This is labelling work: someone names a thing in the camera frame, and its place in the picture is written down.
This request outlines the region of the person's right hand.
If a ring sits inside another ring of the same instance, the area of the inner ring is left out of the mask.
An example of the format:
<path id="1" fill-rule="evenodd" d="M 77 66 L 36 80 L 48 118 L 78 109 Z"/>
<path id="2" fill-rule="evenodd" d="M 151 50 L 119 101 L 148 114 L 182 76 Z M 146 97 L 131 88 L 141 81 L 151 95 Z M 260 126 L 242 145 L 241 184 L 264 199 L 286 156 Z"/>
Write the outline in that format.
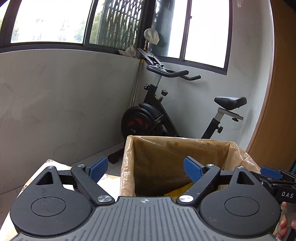
<path id="1" fill-rule="evenodd" d="M 286 214 L 287 214 L 287 203 L 283 202 L 281 204 L 281 217 L 276 227 L 276 237 L 279 240 L 282 240 L 284 236 L 287 234 L 287 218 L 285 216 Z"/>

